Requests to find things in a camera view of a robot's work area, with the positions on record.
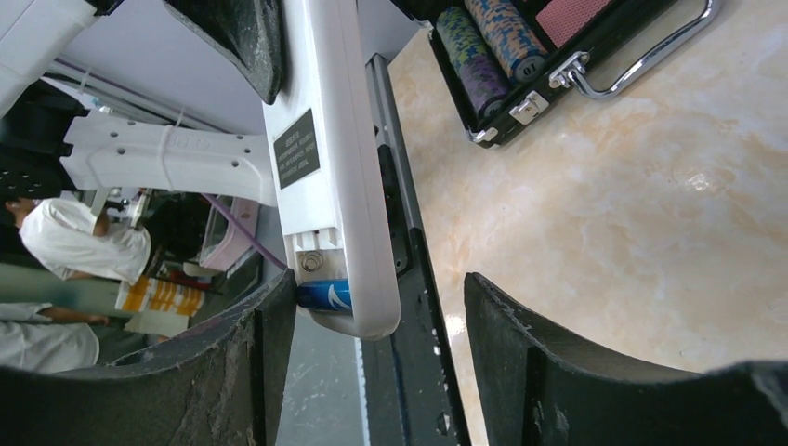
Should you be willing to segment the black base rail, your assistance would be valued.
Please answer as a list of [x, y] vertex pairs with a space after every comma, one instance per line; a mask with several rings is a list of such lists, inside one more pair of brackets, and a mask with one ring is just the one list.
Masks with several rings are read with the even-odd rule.
[[396, 331], [358, 347], [369, 442], [467, 445], [463, 402], [387, 59], [373, 55], [365, 72], [401, 302]]

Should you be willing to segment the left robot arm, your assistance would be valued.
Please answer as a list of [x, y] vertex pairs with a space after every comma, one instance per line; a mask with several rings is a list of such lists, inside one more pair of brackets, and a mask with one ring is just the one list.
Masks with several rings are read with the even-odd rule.
[[1, 191], [43, 199], [68, 190], [175, 190], [276, 203], [268, 144], [240, 135], [90, 110], [48, 83], [56, 58], [114, 1], [1, 5]]

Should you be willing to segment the blue battery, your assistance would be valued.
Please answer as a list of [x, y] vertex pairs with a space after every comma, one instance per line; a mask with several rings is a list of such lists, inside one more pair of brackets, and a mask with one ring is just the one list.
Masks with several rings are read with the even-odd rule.
[[303, 282], [296, 289], [296, 300], [299, 306], [307, 309], [352, 311], [347, 280]]

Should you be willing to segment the seated person white shirt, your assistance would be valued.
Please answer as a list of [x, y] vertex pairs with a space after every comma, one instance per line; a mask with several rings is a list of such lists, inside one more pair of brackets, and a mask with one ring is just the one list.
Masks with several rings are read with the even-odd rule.
[[3, 195], [1, 217], [18, 230], [22, 245], [64, 281], [101, 278], [134, 284], [153, 253], [147, 230], [115, 228], [81, 202]]

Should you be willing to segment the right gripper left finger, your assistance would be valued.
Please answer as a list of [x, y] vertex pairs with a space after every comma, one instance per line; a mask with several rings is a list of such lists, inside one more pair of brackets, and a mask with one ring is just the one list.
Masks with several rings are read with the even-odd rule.
[[286, 271], [108, 366], [1, 372], [5, 445], [272, 445], [296, 321]]

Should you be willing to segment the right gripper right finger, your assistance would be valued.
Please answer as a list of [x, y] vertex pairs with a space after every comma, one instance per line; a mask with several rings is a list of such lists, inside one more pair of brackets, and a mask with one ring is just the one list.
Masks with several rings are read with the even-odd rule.
[[787, 365], [696, 374], [592, 342], [478, 273], [466, 329], [492, 445], [783, 445]]

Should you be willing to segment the black open case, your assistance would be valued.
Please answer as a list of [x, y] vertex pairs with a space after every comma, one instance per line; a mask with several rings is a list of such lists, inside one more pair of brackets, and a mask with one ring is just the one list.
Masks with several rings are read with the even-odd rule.
[[428, 41], [466, 135], [488, 149], [504, 145], [555, 109], [573, 90], [592, 100], [619, 96], [703, 30], [722, 7], [666, 35], [610, 85], [589, 75], [638, 36], [671, 1], [398, 1]]

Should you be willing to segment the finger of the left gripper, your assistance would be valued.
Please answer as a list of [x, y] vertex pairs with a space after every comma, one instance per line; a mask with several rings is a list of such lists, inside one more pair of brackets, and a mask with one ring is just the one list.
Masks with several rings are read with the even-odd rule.
[[233, 64], [265, 104], [275, 102], [284, 78], [280, 1], [186, 0], [164, 6]]

